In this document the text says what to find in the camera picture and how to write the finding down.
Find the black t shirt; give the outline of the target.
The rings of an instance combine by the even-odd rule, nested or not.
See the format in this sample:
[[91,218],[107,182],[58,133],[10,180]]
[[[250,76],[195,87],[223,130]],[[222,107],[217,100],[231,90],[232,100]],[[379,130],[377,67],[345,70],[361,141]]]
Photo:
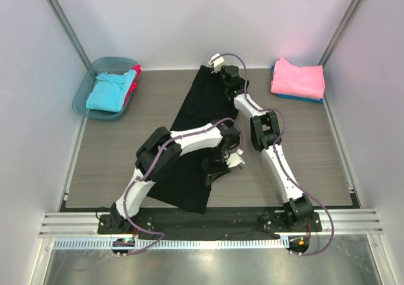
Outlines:
[[[237,115],[238,110],[226,97],[220,78],[201,66],[170,129],[191,130],[223,118],[235,119]],[[211,188],[205,186],[202,161],[209,154],[209,149],[200,149],[180,156],[169,175],[156,183],[148,196],[188,212],[204,214]]]

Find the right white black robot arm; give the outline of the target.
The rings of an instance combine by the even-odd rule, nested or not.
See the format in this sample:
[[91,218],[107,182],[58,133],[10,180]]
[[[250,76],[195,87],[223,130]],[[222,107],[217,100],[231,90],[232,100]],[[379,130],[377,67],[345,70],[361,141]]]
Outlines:
[[300,188],[288,165],[282,149],[282,131],[278,122],[279,112],[263,109],[247,93],[245,80],[239,76],[237,66],[219,66],[215,72],[225,87],[226,96],[234,107],[249,119],[253,148],[269,165],[279,186],[283,200],[282,222],[289,230],[310,230],[314,217],[313,205]]

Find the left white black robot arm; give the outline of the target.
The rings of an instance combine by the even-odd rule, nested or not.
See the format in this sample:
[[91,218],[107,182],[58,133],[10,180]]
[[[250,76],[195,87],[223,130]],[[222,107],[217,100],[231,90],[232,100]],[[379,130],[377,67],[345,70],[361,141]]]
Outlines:
[[133,217],[148,192],[187,154],[203,149],[210,151],[201,163],[206,186],[243,165],[242,150],[238,148],[242,141],[240,129],[236,124],[227,126],[227,121],[234,122],[225,118],[185,131],[157,128],[138,149],[133,175],[122,196],[111,205],[110,226],[120,234],[129,233],[134,226]]

